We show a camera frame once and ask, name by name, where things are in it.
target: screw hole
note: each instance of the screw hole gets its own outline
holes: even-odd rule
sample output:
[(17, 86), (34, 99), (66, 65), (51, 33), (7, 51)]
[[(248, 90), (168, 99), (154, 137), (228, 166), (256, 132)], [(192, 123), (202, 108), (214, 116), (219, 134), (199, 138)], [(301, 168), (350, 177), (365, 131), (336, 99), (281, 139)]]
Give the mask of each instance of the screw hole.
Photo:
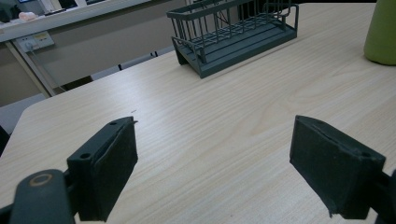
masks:
[(90, 156), (91, 156), (90, 153), (84, 153), (84, 154), (82, 154), (82, 155), (79, 156), (79, 157), (82, 158), (82, 159), (88, 159)]

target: wall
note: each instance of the wall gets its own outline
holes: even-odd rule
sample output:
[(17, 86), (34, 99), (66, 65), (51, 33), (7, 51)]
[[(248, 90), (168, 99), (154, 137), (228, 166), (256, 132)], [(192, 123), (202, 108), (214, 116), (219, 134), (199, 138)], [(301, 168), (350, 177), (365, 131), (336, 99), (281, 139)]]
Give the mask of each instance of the wall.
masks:
[(31, 58), (48, 71), (52, 87), (90, 76), (172, 46), (174, 30), (165, 13), (182, 6), (183, 0), (144, 4), (49, 30), (55, 46)]
[(39, 93), (39, 89), (5, 43), (0, 43), (0, 106), (8, 105)]

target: desk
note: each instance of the desk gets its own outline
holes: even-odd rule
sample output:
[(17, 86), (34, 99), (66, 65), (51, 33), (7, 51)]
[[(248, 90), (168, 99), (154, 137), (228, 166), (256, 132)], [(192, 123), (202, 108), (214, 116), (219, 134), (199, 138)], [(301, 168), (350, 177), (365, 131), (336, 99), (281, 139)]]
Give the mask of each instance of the desk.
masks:
[(362, 53), (374, 7), (301, 5), (297, 39), (211, 77), (171, 52), (29, 107), (0, 159), (0, 205), (133, 115), (139, 162), (108, 223), (347, 223), (289, 163), (290, 141), (295, 115), (322, 119), (396, 168), (396, 67)]

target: floor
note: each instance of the floor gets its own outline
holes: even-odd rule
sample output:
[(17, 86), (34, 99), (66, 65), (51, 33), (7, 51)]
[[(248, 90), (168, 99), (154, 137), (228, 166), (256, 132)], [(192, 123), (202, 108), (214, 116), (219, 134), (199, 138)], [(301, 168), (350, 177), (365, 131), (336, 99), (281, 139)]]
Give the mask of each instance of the floor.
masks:
[[(172, 51), (174, 48), (173, 47), (169, 47), (166, 49), (161, 49), (157, 51), (157, 55), (163, 55), (167, 52)], [(143, 56), (141, 58), (132, 60), (130, 62), (127, 63), (122, 63), (120, 65), (121, 69), (125, 69), (131, 66), (134, 66), (136, 64), (148, 61), (150, 59), (155, 58), (155, 52), (154, 53), (150, 53), (146, 56)], [(114, 74), (116, 72), (120, 71), (118, 66), (114, 66), (111, 68), (108, 68), (105, 71), (96, 73), (96, 74), (92, 74), (91, 77), (93, 79), (93, 81), (102, 78), (102, 77), (106, 77), (106, 76), (110, 76), (111, 74)], [(12, 134), (12, 132), (15, 129), (15, 126), (18, 123), (18, 120), (21, 117), (21, 114), (23, 113), (23, 111), (29, 107), (30, 105), (33, 105), (35, 103), (38, 103), (42, 100), (45, 100), (45, 96), (43, 94), (38, 94), (26, 99), (23, 99), (21, 101), (18, 101), (16, 103), (10, 104), (10, 105), (5, 105), (0, 107), (0, 125), (3, 127), (3, 129), (8, 133), (8, 134)]]

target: metal rack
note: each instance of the metal rack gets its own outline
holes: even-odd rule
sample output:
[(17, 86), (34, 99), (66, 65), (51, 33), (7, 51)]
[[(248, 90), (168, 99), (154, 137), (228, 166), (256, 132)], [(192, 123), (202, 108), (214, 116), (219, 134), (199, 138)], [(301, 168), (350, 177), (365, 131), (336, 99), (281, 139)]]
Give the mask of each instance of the metal rack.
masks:
[[(286, 24), (295, 7), (294, 25)], [(298, 6), (290, 0), (205, 0), (166, 13), (180, 64), (200, 78), (297, 37)]]

